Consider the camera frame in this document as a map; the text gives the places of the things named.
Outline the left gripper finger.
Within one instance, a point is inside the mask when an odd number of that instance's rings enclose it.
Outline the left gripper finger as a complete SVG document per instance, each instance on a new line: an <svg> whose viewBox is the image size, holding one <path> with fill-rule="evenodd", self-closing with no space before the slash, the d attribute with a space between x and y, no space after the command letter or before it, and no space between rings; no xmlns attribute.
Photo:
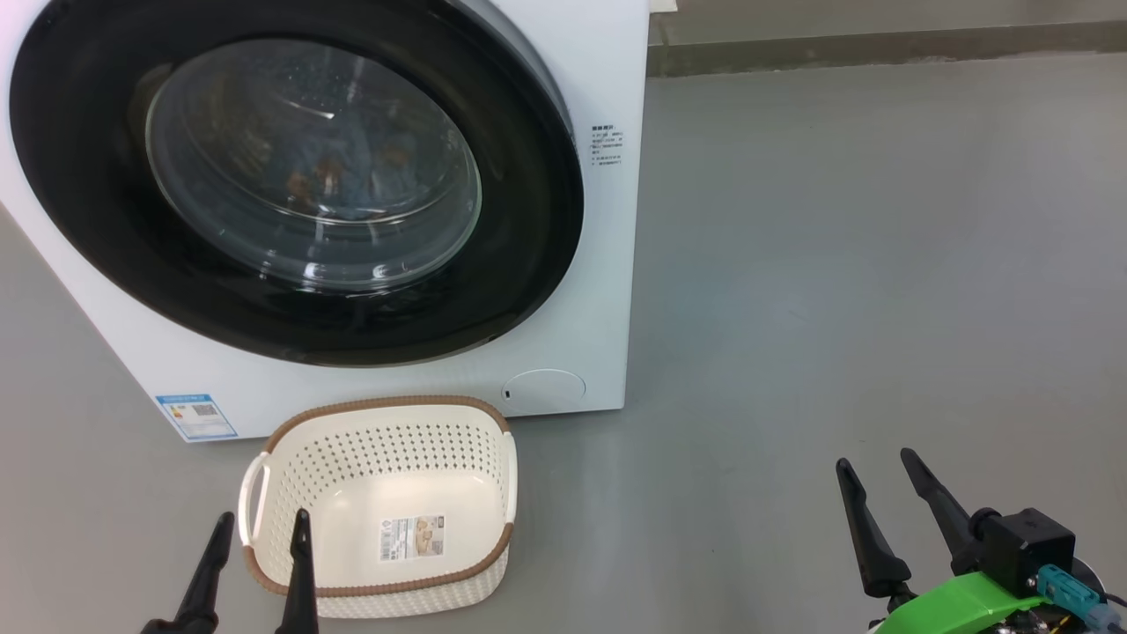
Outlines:
<svg viewBox="0 0 1127 634"><path fill-rule="evenodd" d="M299 509L290 546L292 571L283 617L275 634L319 634L313 538L307 509Z"/></svg>
<svg viewBox="0 0 1127 634"><path fill-rule="evenodd" d="M227 566L236 526L233 512L221 514L172 620L149 620L141 634L214 634L218 584Z"/></svg>

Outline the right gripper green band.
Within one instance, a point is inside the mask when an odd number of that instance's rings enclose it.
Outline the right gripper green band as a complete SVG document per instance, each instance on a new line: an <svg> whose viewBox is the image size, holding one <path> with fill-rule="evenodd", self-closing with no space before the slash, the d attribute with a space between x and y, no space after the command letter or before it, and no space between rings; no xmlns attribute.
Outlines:
<svg viewBox="0 0 1127 634"><path fill-rule="evenodd" d="M848 459L838 459L835 474L858 575L866 595L889 601L888 616L873 623L870 634L1050 634L1050 624L1035 613L1047 602L1042 595L1017 598L977 572L980 542L970 533L970 515L919 458L917 450L902 448L899 458L915 493L929 504L951 555L950 569L959 577L929 593L913 595L907 586L909 566L895 555L870 514L857 470Z"/></svg>

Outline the black round glass washer door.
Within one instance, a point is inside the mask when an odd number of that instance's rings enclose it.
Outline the black round glass washer door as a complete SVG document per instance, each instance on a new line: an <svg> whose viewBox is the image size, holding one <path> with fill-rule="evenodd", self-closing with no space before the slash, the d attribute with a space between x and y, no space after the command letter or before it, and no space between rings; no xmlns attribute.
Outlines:
<svg viewBox="0 0 1127 634"><path fill-rule="evenodd" d="M584 186L532 53L458 0L3 0L8 209L106 282L103 300L230 348L321 366L486 343L571 265ZM222 75L412 84L474 155L410 216L336 224L250 200L185 108Z"/></svg>

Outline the printed basket label sticker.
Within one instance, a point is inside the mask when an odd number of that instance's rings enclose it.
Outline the printed basket label sticker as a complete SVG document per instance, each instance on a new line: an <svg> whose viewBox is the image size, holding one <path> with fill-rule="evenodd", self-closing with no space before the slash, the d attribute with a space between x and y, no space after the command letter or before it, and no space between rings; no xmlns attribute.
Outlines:
<svg viewBox="0 0 1127 634"><path fill-rule="evenodd" d="M379 523L379 561L442 557L446 553L446 517L415 515Z"/></svg>

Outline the cream perforated laundry basket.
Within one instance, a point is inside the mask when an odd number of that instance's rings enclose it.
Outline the cream perforated laundry basket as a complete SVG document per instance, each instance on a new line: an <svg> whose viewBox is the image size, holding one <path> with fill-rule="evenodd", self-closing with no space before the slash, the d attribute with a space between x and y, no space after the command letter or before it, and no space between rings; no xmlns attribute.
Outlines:
<svg viewBox="0 0 1127 634"><path fill-rule="evenodd" d="M310 514L317 609L387 619L465 608L495 593L518 514L518 449L496 407L428 394L316 407L270 434L236 514L245 563L287 591L298 510ZM442 557L379 561L379 523L446 517Z"/></svg>

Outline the white front-load washing machine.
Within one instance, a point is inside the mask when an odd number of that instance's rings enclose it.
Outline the white front-load washing machine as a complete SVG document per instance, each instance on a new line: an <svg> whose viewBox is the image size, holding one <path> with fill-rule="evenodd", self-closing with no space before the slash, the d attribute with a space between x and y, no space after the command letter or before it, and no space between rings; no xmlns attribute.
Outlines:
<svg viewBox="0 0 1127 634"><path fill-rule="evenodd" d="M474 398L504 416L523 417L504 405L502 389L536 369L569 370L586 382L578 412L623 407L651 0L458 1L499 18L503 34L534 55L536 70L564 102L582 169L582 233L560 284L520 325L415 364L321 366L266 358L189 334L123 300L103 300L106 282L77 270L77 258L63 256L59 245L41 244L44 230L29 232L23 224L27 213L5 204L15 173L5 160L0 84L0 205L156 407L159 394L208 394L238 439L270 436L313 407L415 394Z"/></svg>

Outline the blue energy label sticker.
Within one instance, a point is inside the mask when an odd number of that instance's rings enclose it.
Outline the blue energy label sticker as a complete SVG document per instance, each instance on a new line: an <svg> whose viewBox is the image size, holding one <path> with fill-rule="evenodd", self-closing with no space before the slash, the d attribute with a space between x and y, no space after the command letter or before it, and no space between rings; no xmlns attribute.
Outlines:
<svg viewBox="0 0 1127 634"><path fill-rule="evenodd" d="M159 394L158 407L186 443L237 439L239 434L208 394Z"/></svg>

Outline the round white filter cover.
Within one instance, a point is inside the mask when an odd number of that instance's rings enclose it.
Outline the round white filter cover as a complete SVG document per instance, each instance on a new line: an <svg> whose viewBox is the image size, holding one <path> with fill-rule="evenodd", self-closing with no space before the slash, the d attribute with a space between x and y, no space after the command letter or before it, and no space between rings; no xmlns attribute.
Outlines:
<svg viewBox="0 0 1127 634"><path fill-rule="evenodd" d="M586 394L586 382L569 370L525 370L502 389L502 402L522 416L551 416L578 412Z"/></svg>

